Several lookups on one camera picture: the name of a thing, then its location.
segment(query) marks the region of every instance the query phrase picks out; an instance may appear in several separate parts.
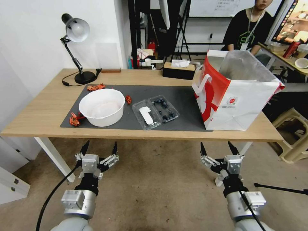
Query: beige plastic stool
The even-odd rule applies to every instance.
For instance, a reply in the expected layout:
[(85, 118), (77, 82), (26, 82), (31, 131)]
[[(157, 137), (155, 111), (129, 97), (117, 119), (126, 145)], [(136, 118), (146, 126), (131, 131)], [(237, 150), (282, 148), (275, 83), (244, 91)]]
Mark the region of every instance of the beige plastic stool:
[(287, 119), (297, 119), (300, 121), (305, 129), (306, 133), (299, 138), (294, 144), (289, 144), (285, 140), (279, 142), (278, 145), (282, 148), (283, 152), (280, 155), (280, 158), (289, 163), (295, 163), (300, 159), (308, 158), (308, 120), (305, 119), (298, 111), (294, 108), (286, 111), (285, 113), (281, 114), (274, 122), (273, 125), (275, 128), (282, 125)]

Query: desk lamp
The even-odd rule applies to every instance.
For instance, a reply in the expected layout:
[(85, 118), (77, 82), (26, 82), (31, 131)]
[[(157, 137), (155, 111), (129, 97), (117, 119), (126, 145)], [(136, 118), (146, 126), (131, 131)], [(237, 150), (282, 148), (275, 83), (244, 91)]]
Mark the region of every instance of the desk lamp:
[(72, 55), (71, 51), (67, 47), (67, 43), (70, 41), (82, 42), (88, 37), (90, 33), (89, 24), (82, 19), (73, 18), (67, 13), (63, 14), (61, 19), (65, 24), (66, 35), (60, 40), (62, 41), (67, 52), (72, 57), (74, 64), (79, 70), (79, 73), (75, 76), (75, 82), (79, 84), (87, 84), (93, 82), (96, 80), (97, 76), (93, 72), (84, 72), (80, 62)]

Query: person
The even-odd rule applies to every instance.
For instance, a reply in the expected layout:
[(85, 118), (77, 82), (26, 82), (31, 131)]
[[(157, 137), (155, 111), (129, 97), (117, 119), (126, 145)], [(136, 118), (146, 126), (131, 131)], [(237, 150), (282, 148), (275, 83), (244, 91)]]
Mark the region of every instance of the person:
[(255, 55), (260, 46), (258, 42), (265, 42), (273, 17), (265, 11), (273, 0), (255, 0), (252, 8), (238, 12), (232, 18), (226, 31), (222, 50), (248, 50)]

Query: shopping bag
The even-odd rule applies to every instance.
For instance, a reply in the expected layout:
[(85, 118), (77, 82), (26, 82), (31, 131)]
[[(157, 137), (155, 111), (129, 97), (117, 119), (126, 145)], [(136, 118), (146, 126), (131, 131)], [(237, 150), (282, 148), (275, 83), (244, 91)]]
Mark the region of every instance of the shopping bag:
[[(219, 72), (209, 57), (224, 57)], [(245, 131), (284, 85), (248, 51), (212, 51), (192, 85), (206, 129)]]

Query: tripod stand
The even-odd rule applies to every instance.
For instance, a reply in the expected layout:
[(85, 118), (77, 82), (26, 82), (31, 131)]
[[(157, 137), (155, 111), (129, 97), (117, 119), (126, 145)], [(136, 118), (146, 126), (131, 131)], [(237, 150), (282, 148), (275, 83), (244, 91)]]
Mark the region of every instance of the tripod stand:
[[(187, 49), (189, 60), (191, 61), (192, 59), (190, 57), (190, 53), (189, 53), (189, 50), (188, 50), (188, 45), (187, 45), (186, 38), (185, 38), (185, 29), (186, 29), (187, 19), (188, 19), (188, 16), (189, 16), (190, 3), (191, 3), (191, 0), (187, 0), (186, 6), (185, 6), (185, 9), (184, 9), (184, 12), (183, 12), (183, 16), (181, 16), (180, 14), (178, 16), (179, 28), (177, 28), (178, 32), (177, 32), (177, 36), (176, 36), (176, 40), (175, 40), (176, 42), (175, 42), (174, 50), (176, 49), (177, 41), (179, 39), (180, 33), (182, 32), (183, 38), (182, 38), (181, 52), (179, 52), (179, 50), (178, 50), (176, 52), (176, 55), (179, 56), (180, 59), (182, 59), (181, 54), (182, 54), (182, 49), (183, 49), (183, 41), (185, 41), (185, 46), (186, 46), (186, 49)], [(171, 59), (170, 59), (170, 62), (173, 60), (174, 54), (175, 54), (175, 52), (173, 51)]]
[(291, 192), (291, 193), (304, 194), (304, 195), (308, 196), (308, 189), (296, 190), (296, 189), (289, 189), (289, 188), (280, 188), (280, 187), (275, 187), (275, 186), (270, 186), (270, 185), (263, 185), (263, 184), (258, 184), (258, 183), (254, 183), (254, 186), (256, 188), (258, 188), (258, 187), (270, 188), (270, 189), (276, 189), (276, 190), (286, 191), (286, 192)]

